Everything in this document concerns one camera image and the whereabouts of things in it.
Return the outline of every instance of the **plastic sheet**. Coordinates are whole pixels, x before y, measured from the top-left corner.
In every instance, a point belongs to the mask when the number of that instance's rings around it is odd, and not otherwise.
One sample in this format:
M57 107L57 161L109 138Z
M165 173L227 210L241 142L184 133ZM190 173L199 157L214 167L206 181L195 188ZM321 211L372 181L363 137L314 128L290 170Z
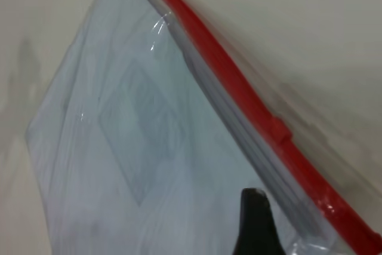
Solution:
M342 252L342 220L377 254L380 237L178 1L96 0L30 124L54 254L231 254L248 187L269 194L287 254Z

